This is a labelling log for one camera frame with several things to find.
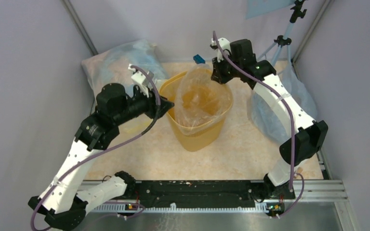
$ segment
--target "plastic bag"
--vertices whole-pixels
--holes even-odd
[[[144,39],[117,46],[81,62],[94,96],[108,83],[122,84],[127,94],[132,96],[129,64],[153,72],[153,81],[157,86],[162,85],[160,80],[168,79],[168,74],[154,54],[154,48]]]
[[[297,79],[291,65],[283,71],[281,82],[301,108],[315,119],[317,117],[316,104],[304,84]],[[248,104],[248,107],[250,106],[249,117],[264,135],[279,145],[291,138],[276,114],[260,95],[253,92]]]
[[[175,97],[175,121],[186,127],[185,135],[205,129],[209,123],[219,122],[229,110],[232,93],[225,85],[211,80],[212,68],[198,64],[181,80]]]

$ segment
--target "floor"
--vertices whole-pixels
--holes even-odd
[[[190,69],[194,63],[165,63],[170,76]],[[278,62],[277,71],[287,61]],[[237,79],[228,83],[234,105],[218,139],[196,151],[186,151],[173,134],[166,116],[143,137],[99,157],[86,180],[101,180],[124,170],[137,180],[261,180],[280,158],[278,146],[248,120],[249,86]],[[145,115],[120,126],[121,134],[110,147],[136,134],[150,123]],[[322,179],[318,159],[313,156],[303,166],[305,179]]]

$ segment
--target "purple cable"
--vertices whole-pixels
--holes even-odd
[[[140,214],[142,214],[145,210],[145,206],[142,205],[142,204],[138,204],[138,203],[128,203],[128,202],[106,202],[105,204],[111,204],[111,205],[137,205],[139,206],[140,208],[142,208],[141,211],[139,211],[138,213],[134,213],[133,215],[131,216],[127,216],[127,219],[131,219],[131,218],[134,218],[134,217],[137,217],[139,216]],[[103,218],[106,218],[106,217],[119,217],[119,218],[123,218],[124,216],[122,215],[119,215],[119,214],[116,214],[116,213],[109,213],[109,214],[105,214],[105,215],[102,215],[101,217],[97,218],[96,220],[92,221],[88,226],[86,226],[83,231],[86,231],[89,227],[91,227],[93,224],[97,223],[99,220],[103,219]]]
[[[161,106],[161,98],[159,96],[159,93],[158,93],[158,89],[157,87],[155,86],[154,82],[152,81],[152,78],[141,68],[137,67],[137,66],[134,66],[132,65],[131,68],[135,68],[137,69],[139,72],[141,72],[147,79],[148,81],[150,82],[151,86],[152,86],[152,91],[154,92],[155,94],[155,98],[156,98],[156,103],[157,103],[157,107],[159,108]],[[154,125],[154,123],[156,122],[156,120],[158,119],[158,113],[156,114],[155,118],[153,119],[153,122],[151,122],[151,124],[145,129],[145,130],[149,130],[151,126]],[[62,181],[65,177],[67,177],[70,173],[72,173],[74,170],[76,170],[76,168],[84,165],[85,163],[101,156],[101,155],[104,155],[110,151],[113,151],[119,147],[122,147],[138,138],[140,138],[141,136],[143,135],[143,133],[139,134],[139,135],[136,135],[134,136],[133,138],[129,139],[129,140],[126,140],[120,144],[117,144],[116,146],[112,147],[112,148],[109,148],[109,149],[106,149],[102,152],[99,152],[97,154],[94,154],[92,156],[89,156],[87,157],[86,159],[82,160],[80,163],[77,163],[76,165],[74,165],[73,167],[71,167],[68,171],[66,171],[61,177],[59,177],[59,180],[58,181]],[[33,213],[32,213],[32,217],[30,218],[30,227],[33,231],[47,231],[50,229],[50,227],[47,227],[45,229],[42,229],[42,230],[38,230],[36,227],[35,227],[35,217],[38,213],[38,210],[39,208],[42,206],[43,202],[47,199],[47,197],[53,192],[53,190],[57,187],[57,185],[53,185],[47,192],[46,194],[42,197],[42,199],[39,201],[39,203],[36,205],[36,208],[33,210]]]
[[[281,215],[279,215],[278,218],[282,218],[286,214],[288,214],[296,206],[296,204],[299,202],[300,198],[303,195],[303,192],[304,192],[304,177],[300,173],[296,173],[296,174],[301,177],[302,187],[301,187],[300,194],[298,195],[298,197],[296,198],[296,200],[293,202],[293,204],[284,213],[282,213]]]
[[[227,54],[224,52],[222,47],[219,45],[219,40],[216,36],[216,32],[213,31],[213,40],[215,40],[216,45],[218,46],[219,51],[222,53],[222,56],[227,60],[228,63],[232,65],[236,70],[238,70],[240,73],[244,74],[246,77],[250,78],[251,80],[263,85],[265,88],[269,89],[271,92],[273,92],[277,97],[281,99],[281,102],[284,104],[284,106],[287,109],[287,112],[289,113],[290,116],[290,123],[291,123],[291,160],[290,160],[290,181],[289,181],[289,189],[290,191],[293,189],[293,177],[294,177],[294,161],[295,161],[295,128],[294,128],[294,116],[293,112],[291,111],[289,105],[287,102],[284,100],[284,98],[276,91],[274,90],[271,86],[263,83],[259,79],[249,75],[249,73],[243,71],[240,67],[238,67],[236,64],[232,62],[232,60],[229,59]]]

